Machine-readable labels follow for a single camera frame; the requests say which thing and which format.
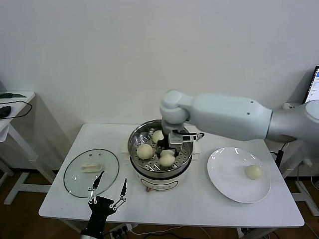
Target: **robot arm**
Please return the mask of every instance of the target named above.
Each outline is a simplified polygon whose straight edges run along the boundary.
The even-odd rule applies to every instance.
[[[218,94],[191,97],[171,90],[162,99],[160,112],[166,135],[188,122],[204,132],[241,141],[268,138],[290,142],[298,138],[319,142],[319,101],[273,111],[250,98]]]

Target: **table leg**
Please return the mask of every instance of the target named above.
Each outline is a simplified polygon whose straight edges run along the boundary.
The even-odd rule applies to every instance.
[[[260,239],[263,236],[273,232],[276,228],[256,228],[253,229],[251,232],[247,233],[240,239]]]
[[[17,196],[18,192],[35,192],[35,193],[47,193],[50,189],[50,185],[37,185],[37,184],[25,184],[24,182],[28,178],[29,173],[22,173],[10,193],[4,200],[5,205],[11,205]]]
[[[14,173],[0,160],[0,170],[4,172],[3,176],[0,178],[0,186],[5,181],[7,176],[12,177]]]
[[[303,201],[307,204],[309,210],[311,211],[311,214],[315,217],[319,216],[319,209],[316,206],[315,202],[313,201],[312,197],[310,196],[310,193],[308,192],[307,188],[303,184],[303,182],[295,181],[295,185],[298,188],[300,193],[292,193],[291,195],[294,198],[295,202]]]
[[[7,173],[8,176],[12,177],[14,173],[0,160],[0,170]]]
[[[29,162],[50,182],[53,183],[55,174],[52,170],[46,165],[46,163],[41,162],[38,159],[38,155],[30,147],[30,145],[21,137],[21,135],[15,130],[15,128],[9,124],[8,133],[11,137],[20,145],[24,150]]]

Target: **black cable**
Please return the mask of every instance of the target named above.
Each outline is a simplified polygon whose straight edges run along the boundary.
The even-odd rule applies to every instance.
[[[124,231],[126,238],[129,239],[129,235],[128,235],[128,227],[127,226],[123,226],[122,230]]]
[[[278,236],[278,234],[276,233],[276,232],[273,232],[275,235],[276,235],[276,237],[278,238],[278,239],[280,239],[280,237]]]
[[[11,102],[0,103],[0,105],[6,105],[6,104],[18,103],[18,102],[23,102],[23,103],[27,104],[28,106],[30,106],[30,109],[28,110],[28,112],[25,113],[24,115],[21,115],[21,116],[5,117],[5,118],[2,118],[2,119],[0,119],[0,120],[3,120],[3,119],[4,119],[4,120],[6,120],[6,119],[15,119],[15,118],[24,117],[24,116],[26,116],[26,115],[31,111],[32,105],[29,104],[29,103],[27,103],[27,102],[25,102],[25,101],[11,101]]]
[[[161,234],[161,235],[157,235],[157,234],[147,234],[144,239],[146,239],[147,237],[153,236],[153,237],[161,237],[161,236],[166,236],[166,235],[171,235],[173,237],[176,237],[178,239],[193,239],[193,238],[181,238],[173,233],[165,233],[165,234]]]
[[[281,147],[281,149],[280,149],[280,150],[283,150],[283,149],[284,149],[284,147],[286,146],[286,144],[287,144],[287,143],[284,143],[284,145]]]
[[[273,153],[273,154],[276,156],[275,162],[276,162],[276,165],[277,165],[278,168],[280,167],[281,160],[282,160],[283,157],[284,157],[283,149],[284,149],[284,147],[286,146],[286,144],[287,144],[287,143],[284,143],[284,145],[281,147],[281,149],[278,150],[277,153],[271,152],[271,153]]]

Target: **cable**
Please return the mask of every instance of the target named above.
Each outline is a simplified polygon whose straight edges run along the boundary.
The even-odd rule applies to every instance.
[[[175,235],[175,234],[173,234],[173,233],[165,233],[165,234],[161,234],[161,235],[157,235],[157,234],[148,234],[148,235],[146,235],[145,237],[144,237],[144,239],[146,239],[147,237],[162,237],[162,236],[166,236],[166,235],[171,235],[171,236],[173,236],[173,237],[176,237],[176,238],[178,238],[178,239],[193,239],[193,238],[181,238],[181,237],[179,237],[179,236],[177,236],[177,235]]]
[[[298,167],[297,167],[297,182],[298,182],[299,186],[303,189],[303,191],[304,191],[310,198],[312,198],[311,195],[300,185],[300,181],[299,181],[299,167],[300,167],[300,164],[299,164]],[[308,201],[308,202],[310,202],[315,208],[318,208],[316,204],[312,203],[311,201]],[[310,230],[315,234],[315,236],[319,239],[319,236],[318,236],[318,235],[314,232],[314,230],[308,225],[308,223],[305,222],[305,224],[306,224],[307,227],[309,227],[309,229],[310,229]]]
[[[122,230],[124,231],[126,238],[129,239],[129,235],[128,235],[128,227],[127,226],[123,226]]]
[[[273,232],[275,235],[276,235],[276,237],[278,238],[278,239],[280,239],[280,237],[278,236],[278,234],[276,233],[276,232]]]
[[[315,234],[316,238],[319,239],[319,236],[317,235],[317,233],[314,232],[314,230],[308,225],[308,223],[305,222],[305,224]]]
[[[28,106],[30,106],[30,109],[28,110],[28,112],[25,113],[24,115],[21,115],[21,116],[5,117],[5,118],[2,118],[2,119],[0,119],[0,120],[3,120],[3,119],[4,119],[4,120],[6,120],[6,119],[15,119],[15,118],[24,117],[24,116],[26,116],[26,115],[31,111],[32,105],[29,104],[29,103],[27,103],[27,102],[25,102],[25,101],[11,101],[11,102],[6,102],[6,103],[0,103],[0,105],[7,105],[7,104],[11,104],[11,103],[18,103],[18,102],[23,102],[23,103],[27,104]]]
[[[208,236],[209,239],[211,239],[210,235],[208,234],[208,232],[204,228],[202,228],[202,227],[199,227],[199,228],[202,229],[206,233],[206,235]]]
[[[314,184],[314,182],[313,182],[313,170],[311,171],[311,176],[310,176],[310,181],[311,181],[311,184],[317,189],[317,190],[319,190],[319,188],[317,188],[316,186],[315,186],[315,184]]]
[[[131,233],[135,234],[135,235],[146,235],[146,234],[152,234],[152,233],[165,233],[165,232],[168,232],[170,230],[173,230],[173,229],[177,229],[177,228],[182,228],[183,226],[181,227],[175,227],[175,228],[170,228],[170,229],[167,229],[165,231],[157,231],[157,232],[149,232],[149,233],[135,233],[134,231],[131,231]]]
[[[281,149],[280,149],[280,150],[283,150],[283,149],[284,149],[284,147],[286,146],[286,144],[287,144],[287,143],[284,143],[284,145],[281,147]]]

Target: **white plate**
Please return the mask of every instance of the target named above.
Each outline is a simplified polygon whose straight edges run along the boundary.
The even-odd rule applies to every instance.
[[[245,167],[260,165],[263,176],[251,180]],[[208,159],[207,171],[214,186],[226,197],[240,203],[256,203],[269,193],[271,181],[262,162],[253,154],[239,148],[220,148]]]

